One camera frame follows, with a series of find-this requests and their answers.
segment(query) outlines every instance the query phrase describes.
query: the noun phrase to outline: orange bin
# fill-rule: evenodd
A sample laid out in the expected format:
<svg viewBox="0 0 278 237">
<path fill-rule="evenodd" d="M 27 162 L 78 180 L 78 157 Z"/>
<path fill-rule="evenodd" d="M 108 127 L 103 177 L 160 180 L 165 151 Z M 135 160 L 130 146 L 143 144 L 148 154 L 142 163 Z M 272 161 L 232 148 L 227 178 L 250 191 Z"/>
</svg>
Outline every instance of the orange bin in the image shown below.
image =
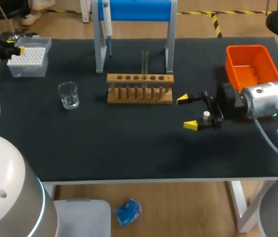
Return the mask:
<svg viewBox="0 0 278 237">
<path fill-rule="evenodd" d="M 278 81 L 278 71 L 267 48 L 262 45 L 228 46 L 226 71 L 238 92 L 246 86 Z"/>
</svg>

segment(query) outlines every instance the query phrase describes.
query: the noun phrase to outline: black table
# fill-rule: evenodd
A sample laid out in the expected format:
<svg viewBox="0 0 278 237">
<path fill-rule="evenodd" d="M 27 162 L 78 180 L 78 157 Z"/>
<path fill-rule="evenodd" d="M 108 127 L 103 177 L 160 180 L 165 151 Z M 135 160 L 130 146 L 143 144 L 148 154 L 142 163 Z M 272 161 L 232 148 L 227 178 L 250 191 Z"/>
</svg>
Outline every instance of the black table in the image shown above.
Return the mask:
<svg viewBox="0 0 278 237">
<path fill-rule="evenodd" d="M 227 80 L 226 47 L 262 44 L 278 69 L 273 38 L 177 39 L 174 100 L 185 92 L 214 93 Z M 106 74 L 140 73 L 149 50 L 149 73 L 164 74 L 163 39 L 113 40 L 113 58 L 95 73 L 92 40 L 52 40 L 44 78 L 13 78 L 0 64 L 0 136 L 14 144 L 42 181 L 217 179 L 278 177 L 278 155 L 253 122 L 226 121 L 220 130 L 193 132 L 184 121 L 205 104 L 112 105 Z M 65 111 L 57 95 L 64 81 L 78 85 L 80 106 Z M 276 144 L 276 123 L 262 125 Z"/>
</svg>

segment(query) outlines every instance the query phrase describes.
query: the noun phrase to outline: test tube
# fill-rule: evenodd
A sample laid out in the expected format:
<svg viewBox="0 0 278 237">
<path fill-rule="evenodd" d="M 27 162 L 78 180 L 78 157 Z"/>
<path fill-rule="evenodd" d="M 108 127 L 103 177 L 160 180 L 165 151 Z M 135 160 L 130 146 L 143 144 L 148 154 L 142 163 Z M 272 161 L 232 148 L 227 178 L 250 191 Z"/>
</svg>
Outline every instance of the test tube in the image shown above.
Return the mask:
<svg viewBox="0 0 278 237">
<path fill-rule="evenodd" d="M 142 50 L 141 57 L 142 57 L 142 62 L 141 62 L 142 79 L 146 80 L 148 78 L 148 58 L 149 58 L 149 53 L 147 49 Z M 142 87 L 142 98 L 144 99 L 147 83 L 143 83 L 141 87 Z"/>
<path fill-rule="evenodd" d="M 142 56 L 141 74 L 142 77 L 146 79 L 148 74 L 148 57 L 149 57 L 148 50 L 143 49 L 141 56 Z"/>
</svg>

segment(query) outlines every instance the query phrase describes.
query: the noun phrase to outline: yellow black tape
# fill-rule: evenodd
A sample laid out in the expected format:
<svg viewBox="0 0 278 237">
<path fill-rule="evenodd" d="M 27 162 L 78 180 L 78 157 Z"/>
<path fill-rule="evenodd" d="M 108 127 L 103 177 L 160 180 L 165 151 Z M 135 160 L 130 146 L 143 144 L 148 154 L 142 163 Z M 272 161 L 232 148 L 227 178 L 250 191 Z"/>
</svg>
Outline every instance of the yellow black tape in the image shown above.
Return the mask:
<svg viewBox="0 0 278 237">
<path fill-rule="evenodd" d="M 179 11 L 177 15 L 200 15 L 211 16 L 212 14 L 265 14 L 265 11 Z"/>
<path fill-rule="evenodd" d="M 58 13 L 81 14 L 81 12 L 70 11 L 70 10 L 45 9 L 45 11 L 58 12 Z M 265 11 L 179 11 L 176 14 L 177 15 L 201 15 L 201 14 L 203 14 L 203 15 L 211 16 L 212 14 L 265 14 Z"/>
<path fill-rule="evenodd" d="M 72 13 L 72 14 L 81 14 L 81 12 L 77 11 L 69 11 L 69 10 L 52 10 L 52 9 L 45 9 L 46 12 L 57 12 L 57 13 Z"/>
<path fill-rule="evenodd" d="M 220 29 L 220 26 L 218 24 L 217 14 L 211 14 L 211 18 L 212 18 L 214 29 L 216 30 L 217 37 L 222 38 L 221 29 Z"/>
</svg>

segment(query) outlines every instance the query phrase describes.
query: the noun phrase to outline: person's foot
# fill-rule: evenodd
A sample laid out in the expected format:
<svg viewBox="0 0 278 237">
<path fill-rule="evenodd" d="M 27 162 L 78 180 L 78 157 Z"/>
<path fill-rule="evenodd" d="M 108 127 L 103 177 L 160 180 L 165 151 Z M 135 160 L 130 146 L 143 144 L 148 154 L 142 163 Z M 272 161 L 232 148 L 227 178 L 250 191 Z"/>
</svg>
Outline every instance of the person's foot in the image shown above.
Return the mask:
<svg viewBox="0 0 278 237">
<path fill-rule="evenodd" d="M 56 4 L 56 0 L 32 0 L 31 10 L 41 11 Z"/>
<path fill-rule="evenodd" d="M 41 17 L 40 11 L 32 11 L 29 15 L 26 16 L 26 19 L 21 18 L 21 24 L 23 26 L 31 26 L 40 17 Z"/>
</svg>

